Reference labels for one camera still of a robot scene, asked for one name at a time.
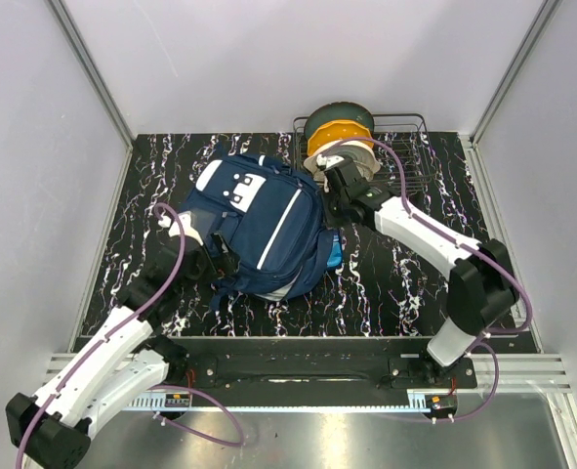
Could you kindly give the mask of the blue dinosaur pencil case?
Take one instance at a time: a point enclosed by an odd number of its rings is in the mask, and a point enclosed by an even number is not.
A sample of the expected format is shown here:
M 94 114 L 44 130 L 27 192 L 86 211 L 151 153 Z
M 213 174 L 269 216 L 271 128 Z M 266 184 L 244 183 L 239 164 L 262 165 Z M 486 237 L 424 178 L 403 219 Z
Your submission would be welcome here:
M 326 263 L 326 269 L 333 271 L 343 264 L 343 242 L 339 234 L 334 234 L 329 257 Z

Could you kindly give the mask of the navy blue student backpack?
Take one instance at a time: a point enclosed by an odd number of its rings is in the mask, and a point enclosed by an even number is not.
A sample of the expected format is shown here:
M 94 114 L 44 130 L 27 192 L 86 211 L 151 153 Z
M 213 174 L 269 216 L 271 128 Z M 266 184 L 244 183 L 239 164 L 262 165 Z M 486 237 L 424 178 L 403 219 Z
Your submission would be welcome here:
M 212 159 L 198 176 L 181 211 L 195 216 L 204 243 L 220 232 L 239 255 L 232 277 L 209 278 L 212 308 L 233 293 L 272 302 L 312 291 L 328 272 L 336 229 L 325 223 L 312 176 L 266 155 Z

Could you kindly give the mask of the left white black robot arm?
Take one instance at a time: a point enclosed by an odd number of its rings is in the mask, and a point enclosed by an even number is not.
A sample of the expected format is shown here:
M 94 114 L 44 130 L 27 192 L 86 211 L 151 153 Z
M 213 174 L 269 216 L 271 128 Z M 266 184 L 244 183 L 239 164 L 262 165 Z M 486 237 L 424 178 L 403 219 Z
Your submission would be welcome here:
M 15 394 L 5 412 L 15 465 L 75 468 L 93 440 L 138 397 L 161 421 L 175 419 L 212 383 L 217 360 L 193 356 L 158 333 L 179 280 L 221 278 L 238 262 L 224 238 L 187 229 L 124 292 L 96 335 L 31 395 Z

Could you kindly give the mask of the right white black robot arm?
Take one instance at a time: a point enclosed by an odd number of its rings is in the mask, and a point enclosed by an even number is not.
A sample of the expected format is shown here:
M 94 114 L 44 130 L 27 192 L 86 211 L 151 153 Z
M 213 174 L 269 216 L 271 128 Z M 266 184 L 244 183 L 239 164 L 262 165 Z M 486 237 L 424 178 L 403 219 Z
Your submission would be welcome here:
M 444 385 L 454 374 L 453 363 L 520 297 L 507 247 L 445 227 L 403 196 L 367 181 L 347 157 L 320 156 L 316 165 L 337 214 L 399 241 L 447 280 L 448 318 L 428 343 L 429 357 L 418 365 L 425 384 Z

